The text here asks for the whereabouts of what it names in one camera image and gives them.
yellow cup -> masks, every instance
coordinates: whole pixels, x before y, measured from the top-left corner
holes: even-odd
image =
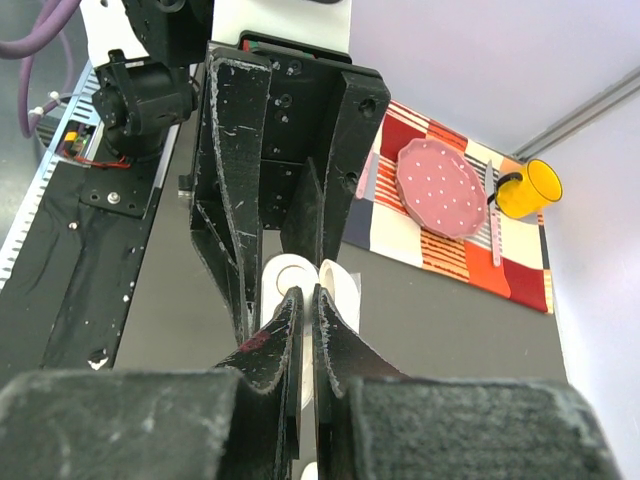
[[[562,198],[558,174],[542,160],[531,160],[520,170],[507,173],[496,184],[496,204],[511,218],[522,218]]]

white roll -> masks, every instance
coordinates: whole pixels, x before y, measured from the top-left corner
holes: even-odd
[[[344,322],[360,331],[360,291],[349,272],[331,260],[320,266],[320,285],[327,289]]]
[[[318,284],[318,271],[307,259],[293,254],[273,257],[262,271],[262,312],[260,328],[273,318],[287,290],[300,287],[304,298],[302,337],[302,408],[313,398],[313,343],[311,338],[311,302]]]

butter knife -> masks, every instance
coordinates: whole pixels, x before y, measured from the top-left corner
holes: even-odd
[[[491,161],[487,164],[487,170],[484,174],[484,191],[487,198],[491,198],[496,193],[496,184],[493,181],[493,164]],[[489,208],[489,227],[491,229],[491,254],[493,256],[493,266],[500,266],[500,216],[496,208],[495,200],[488,205]]]

checkered placemat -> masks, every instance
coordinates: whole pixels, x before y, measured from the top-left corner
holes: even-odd
[[[500,267],[494,267],[488,219],[482,230],[451,240],[421,229],[396,190],[398,152],[414,138],[432,137],[460,151],[483,183],[489,161],[493,175],[520,165],[440,123],[392,102],[369,157],[347,222],[344,240],[409,265],[475,285],[514,302],[553,313],[551,270],[542,214],[513,220],[500,213]]]

red plate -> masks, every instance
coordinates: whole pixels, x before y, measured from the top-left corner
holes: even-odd
[[[476,234],[487,197],[473,167],[438,140],[415,139],[398,153],[396,184],[405,208],[421,227],[449,238]]]

